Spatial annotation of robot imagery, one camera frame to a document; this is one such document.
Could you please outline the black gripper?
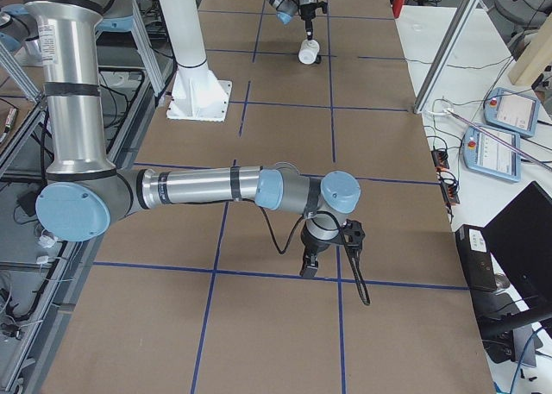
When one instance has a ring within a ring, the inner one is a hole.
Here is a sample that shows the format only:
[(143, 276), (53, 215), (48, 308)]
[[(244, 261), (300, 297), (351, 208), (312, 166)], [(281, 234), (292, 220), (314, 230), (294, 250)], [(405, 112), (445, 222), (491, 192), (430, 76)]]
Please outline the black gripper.
[(321, 239), (315, 236), (306, 222), (301, 230), (300, 239), (304, 245), (303, 264), (299, 276), (301, 278), (314, 278), (318, 271), (318, 255), (325, 251), (330, 245), (340, 246), (341, 239), (338, 235), (331, 239)]
[(300, 17), (304, 21), (306, 39), (311, 41), (313, 39), (313, 19), (316, 17), (315, 3), (307, 3), (300, 6)]

